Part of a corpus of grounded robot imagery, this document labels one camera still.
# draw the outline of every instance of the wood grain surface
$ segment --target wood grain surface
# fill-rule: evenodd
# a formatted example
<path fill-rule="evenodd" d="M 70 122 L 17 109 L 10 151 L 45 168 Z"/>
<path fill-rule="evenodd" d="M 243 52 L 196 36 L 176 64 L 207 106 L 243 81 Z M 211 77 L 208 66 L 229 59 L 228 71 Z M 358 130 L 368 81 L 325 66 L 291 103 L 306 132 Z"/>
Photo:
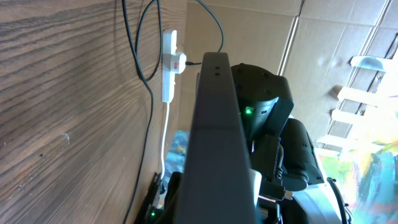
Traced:
<path fill-rule="evenodd" d="M 127 1 L 132 30 L 148 2 Z M 163 28 L 177 29 L 182 45 L 186 0 L 161 6 Z M 159 49 L 156 4 L 140 40 L 149 76 Z M 180 81 L 168 142 L 177 128 Z M 149 85 L 154 116 L 129 223 L 160 171 L 161 69 Z M 120 0 L 0 1 L 0 223 L 122 223 L 149 110 Z"/>

